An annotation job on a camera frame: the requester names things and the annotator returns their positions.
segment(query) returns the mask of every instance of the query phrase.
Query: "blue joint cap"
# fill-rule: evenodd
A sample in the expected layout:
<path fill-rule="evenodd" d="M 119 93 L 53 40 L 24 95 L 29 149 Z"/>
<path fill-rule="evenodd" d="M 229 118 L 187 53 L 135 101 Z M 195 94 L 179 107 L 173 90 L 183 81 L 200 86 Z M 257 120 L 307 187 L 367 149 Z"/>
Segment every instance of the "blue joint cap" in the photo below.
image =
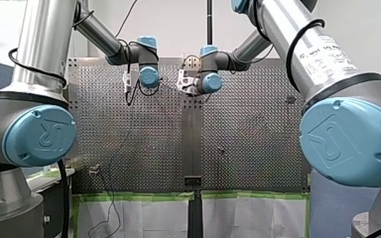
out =
<path fill-rule="evenodd" d="M 208 74 L 202 82 L 202 88 L 205 93 L 213 93 L 221 89 L 222 78 L 218 73 L 212 72 Z"/>
<path fill-rule="evenodd" d="M 203 48 L 200 49 L 200 56 L 201 57 L 206 57 L 210 54 L 217 53 L 218 52 L 218 47 L 214 45 L 206 45 Z"/>
<path fill-rule="evenodd" d="M 155 37 L 141 36 L 138 38 L 138 43 L 149 48 L 157 48 L 157 40 Z"/>
<path fill-rule="evenodd" d="M 139 71 L 139 79 L 146 88 L 157 87 L 160 83 L 159 73 L 151 66 L 145 66 Z"/>
<path fill-rule="evenodd" d="M 381 187 L 381 107 L 334 97 L 315 104 L 301 123 L 302 150 L 328 179 Z"/>
<path fill-rule="evenodd" d="M 75 122 L 69 112 L 55 105 L 37 106 L 8 127 L 2 152 L 15 166 L 49 166 L 69 152 L 75 135 Z"/>
<path fill-rule="evenodd" d="M 231 0 L 231 8 L 238 14 L 246 13 L 249 0 Z"/>

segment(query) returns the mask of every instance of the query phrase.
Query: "robotic arm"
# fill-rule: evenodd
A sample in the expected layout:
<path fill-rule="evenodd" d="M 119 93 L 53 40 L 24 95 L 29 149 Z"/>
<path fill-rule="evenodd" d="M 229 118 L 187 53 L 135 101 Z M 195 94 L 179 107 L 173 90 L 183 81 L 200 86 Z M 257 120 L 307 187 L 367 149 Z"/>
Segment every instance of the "robotic arm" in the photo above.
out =
<path fill-rule="evenodd" d="M 138 63 L 142 86 L 159 84 L 154 38 L 122 44 L 76 0 L 29 0 L 12 81 L 0 90 L 2 238 L 14 237 L 14 232 L 19 237 L 44 237 L 43 198 L 31 194 L 19 167 L 56 162 L 61 167 L 61 159 L 73 145 L 75 122 L 63 97 L 72 23 L 106 54 L 110 64 Z"/>
<path fill-rule="evenodd" d="M 381 75 L 360 71 L 324 32 L 310 12 L 316 2 L 232 0 L 257 31 L 232 54 L 204 47 L 195 92 L 219 90 L 219 70 L 246 70 L 272 44 L 306 101 L 300 142 L 308 161 L 338 183 L 381 187 Z"/>

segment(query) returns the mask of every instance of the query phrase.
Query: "green tape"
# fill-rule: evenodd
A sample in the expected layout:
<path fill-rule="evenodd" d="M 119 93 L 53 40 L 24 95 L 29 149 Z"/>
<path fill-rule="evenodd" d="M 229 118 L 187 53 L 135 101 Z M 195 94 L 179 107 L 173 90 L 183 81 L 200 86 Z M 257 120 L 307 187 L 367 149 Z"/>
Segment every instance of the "green tape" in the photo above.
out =
<path fill-rule="evenodd" d="M 58 178 L 61 176 L 59 171 L 50 171 L 43 175 L 44 178 Z"/>
<path fill-rule="evenodd" d="M 236 191 L 203 191 L 202 199 L 228 199 L 228 198 L 237 198 Z"/>
<path fill-rule="evenodd" d="M 305 222 L 305 236 L 311 237 L 311 195 L 308 194 L 306 199 L 306 222 Z"/>
<path fill-rule="evenodd" d="M 308 193 L 292 193 L 292 192 L 268 192 L 268 191 L 247 191 L 247 190 L 230 190 L 230 191 L 203 191 L 202 199 L 227 199 L 227 198 L 266 198 L 266 199 L 283 199 L 283 200 L 306 200 L 309 198 Z"/>
<path fill-rule="evenodd" d="M 72 228 L 73 228 L 73 238 L 77 238 L 78 237 L 79 204 L 80 204 L 79 198 L 74 196 L 72 198 Z"/>
<path fill-rule="evenodd" d="M 134 192 L 103 192 L 96 194 L 77 194 L 74 195 L 80 202 L 93 201 L 189 201 L 193 199 L 193 192 L 172 192 L 172 193 L 134 193 Z"/>

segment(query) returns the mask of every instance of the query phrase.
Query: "white paper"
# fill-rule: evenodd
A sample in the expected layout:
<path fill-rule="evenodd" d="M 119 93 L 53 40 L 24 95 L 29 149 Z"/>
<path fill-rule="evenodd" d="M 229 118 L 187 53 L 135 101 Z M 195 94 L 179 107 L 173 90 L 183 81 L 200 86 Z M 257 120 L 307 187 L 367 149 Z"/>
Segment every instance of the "white paper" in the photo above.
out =
<path fill-rule="evenodd" d="M 233 233 L 236 199 L 206 199 L 203 207 L 203 237 L 230 238 Z"/>
<path fill-rule="evenodd" d="M 275 200 L 273 224 L 273 238 L 304 238 L 306 201 Z"/>
<path fill-rule="evenodd" d="M 188 202 L 143 202 L 144 231 L 187 231 Z"/>
<path fill-rule="evenodd" d="M 253 237 L 271 237 L 274 218 L 274 200 L 239 197 L 236 203 L 235 226 L 256 233 Z"/>

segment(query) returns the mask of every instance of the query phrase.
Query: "pegboard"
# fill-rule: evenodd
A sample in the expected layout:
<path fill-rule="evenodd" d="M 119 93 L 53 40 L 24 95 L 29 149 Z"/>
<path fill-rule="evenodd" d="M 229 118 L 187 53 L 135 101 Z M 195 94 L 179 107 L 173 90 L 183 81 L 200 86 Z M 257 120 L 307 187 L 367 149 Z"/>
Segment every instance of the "pegboard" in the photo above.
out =
<path fill-rule="evenodd" d="M 202 189 L 306 190 L 310 166 L 298 139 L 303 101 L 281 61 L 222 73 L 224 87 L 206 103 L 176 91 L 181 64 L 161 59 L 160 91 L 153 97 L 137 93 L 128 107 L 126 67 L 104 59 L 69 61 L 70 110 L 82 162 L 73 191 L 183 191 L 185 176 L 201 176 Z M 103 173 L 91 175 L 88 169 L 97 165 Z"/>
<path fill-rule="evenodd" d="M 164 81 L 159 92 L 146 97 L 137 90 L 130 107 L 123 93 L 125 69 L 103 59 L 69 62 L 70 110 L 77 121 L 82 161 L 73 191 L 183 190 L 181 95 L 172 89 L 175 82 L 168 81 L 177 77 L 177 66 L 160 66 Z M 132 67 L 133 77 L 136 71 Z M 89 172 L 95 166 L 100 166 L 99 175 Z"/>
<path fill-rule="evenodd" d="M 280 59 L 222 74 L 203 111 L 202 189 L 307 191 L 299 144 L 303 98 Z"/>

